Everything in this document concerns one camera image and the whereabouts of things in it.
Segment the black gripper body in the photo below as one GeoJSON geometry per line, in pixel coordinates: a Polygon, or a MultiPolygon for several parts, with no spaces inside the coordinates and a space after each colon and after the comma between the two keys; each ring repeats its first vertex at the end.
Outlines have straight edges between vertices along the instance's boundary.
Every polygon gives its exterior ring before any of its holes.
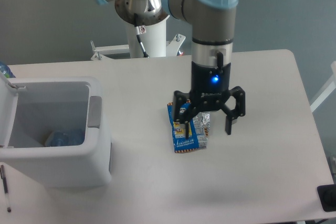
{"type": "Polygon", "coordinates": [[[192,62],[190,102],[193,112],[224,108],[229,98],[230,69],[231,64],[210,68],[192,62]]]}

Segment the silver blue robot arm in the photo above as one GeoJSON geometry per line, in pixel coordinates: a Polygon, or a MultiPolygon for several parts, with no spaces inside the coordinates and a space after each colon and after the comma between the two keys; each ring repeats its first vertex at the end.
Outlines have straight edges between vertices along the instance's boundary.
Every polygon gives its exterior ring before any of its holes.
{"type": "Polygon", "coordinates": [[[131,28],[128,34],[133,58],[166,56],[166,34],[151,30],[168,17],[192,26],[191,90],[175,91],[173,121],[189,129],[201,112],[222,110],[225,131],[246,112],[245,91],[229,87],[231,55],[239,0],[96,0],[114,2],[119,17],[131,28]]]}

